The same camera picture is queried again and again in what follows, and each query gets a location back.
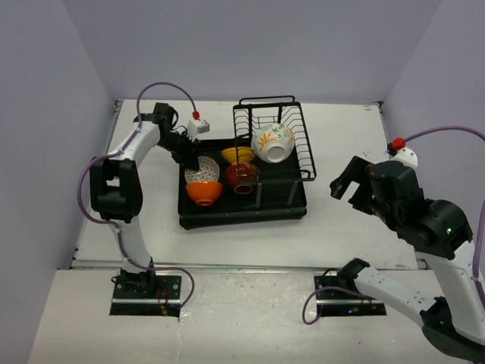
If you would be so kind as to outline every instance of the orange bowl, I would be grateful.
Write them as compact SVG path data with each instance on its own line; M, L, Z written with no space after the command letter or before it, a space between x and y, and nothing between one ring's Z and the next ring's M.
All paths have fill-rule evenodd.
M192 182L186 185L187 195L198 206L210 206L222 192L222 184L214 181Z

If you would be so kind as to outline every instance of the white table surface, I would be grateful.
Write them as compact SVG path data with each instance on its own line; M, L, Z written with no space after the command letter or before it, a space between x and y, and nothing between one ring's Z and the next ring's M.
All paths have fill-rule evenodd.
M151 112L155 101L142 102ZM185 101L170 101L180 123L190 117ZM201 139L233 137L232 102L197 102L211 132ZM330 267L359 257L378 268L416 269L414 250L378 218L330 197L330 182L353 155L372 162L387 158L386 138L375 105L303 104L317 179L305 184L308 214L301 221L205 227L185 231L177 214L178 165L170 153L154 148L139 167L144 204L140 223L145 244L157 263ZM136 116L135 102L121 109L111 148L128 134ZM74 266L116 266L120 255L106 226L86 224Z
M310 273L198 273L180 323L110 316L115 274L56 273L29 364L463 362L435 350L417 325L388 306L388 316L323 318L304 325L302 304L313 290ZM440 294L431 271L387 274ZM315 306L309 309L308 317Z

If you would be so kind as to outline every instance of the white wall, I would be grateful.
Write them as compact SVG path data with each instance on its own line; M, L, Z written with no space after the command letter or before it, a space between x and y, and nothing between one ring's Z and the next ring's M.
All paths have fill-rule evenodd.
M57 0L0 10L0 362L26 362L55 269L80 229L75 185L112 102Z
M440 0L64 0L104 80L128 98L170 80L197 99L293 93L380 101ZM158 88L153 98L180 99Z
M384 104L391 137L459 124L485 133L485 2L444 0ZM412 142L430 198L461 206L476 232L485 143L462 132Z

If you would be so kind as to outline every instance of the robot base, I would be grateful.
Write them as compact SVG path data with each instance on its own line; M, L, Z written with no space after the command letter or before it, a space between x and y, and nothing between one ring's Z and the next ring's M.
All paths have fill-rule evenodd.
M179 317L182 281L179 275L133 274L121 270L112 281L110 315Z
M342 287L336 275L314 276L315 290L322 287ZM378 300L363 300L349 293L326 290L317 294L317 313L320 317L385 316L386 307Z

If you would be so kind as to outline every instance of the red connector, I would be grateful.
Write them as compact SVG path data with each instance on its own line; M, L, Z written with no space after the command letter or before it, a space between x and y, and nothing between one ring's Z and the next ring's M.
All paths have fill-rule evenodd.
M391 146L394 150L398 151L406 146L406 141L403 138L395 138Z

